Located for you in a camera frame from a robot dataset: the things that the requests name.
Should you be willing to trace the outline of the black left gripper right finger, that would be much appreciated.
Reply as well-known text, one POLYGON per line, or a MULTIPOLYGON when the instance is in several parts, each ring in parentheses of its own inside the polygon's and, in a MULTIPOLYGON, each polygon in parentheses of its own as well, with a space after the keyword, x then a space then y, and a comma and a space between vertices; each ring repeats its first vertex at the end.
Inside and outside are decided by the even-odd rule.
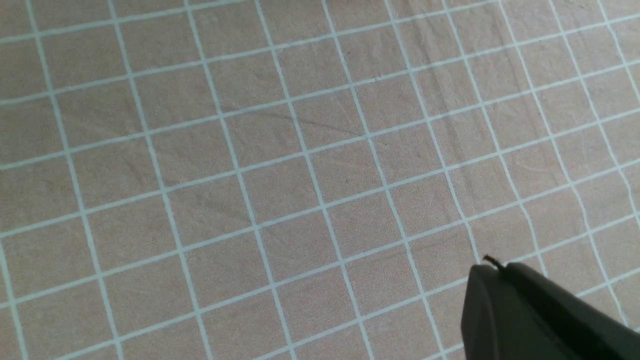
POLYGON ((578 360, 637 360, 639 334, 521 263, 505 279, 578 360))

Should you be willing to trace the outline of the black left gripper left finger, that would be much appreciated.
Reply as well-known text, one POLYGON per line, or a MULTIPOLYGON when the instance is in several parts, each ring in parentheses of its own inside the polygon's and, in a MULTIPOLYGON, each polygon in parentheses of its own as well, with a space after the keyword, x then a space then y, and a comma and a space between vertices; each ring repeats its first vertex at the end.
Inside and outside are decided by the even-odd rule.
POLYGON ((571 294, 528 265, 491 255, 470 268, 461 333, 468 360, 578 360, 571 294))

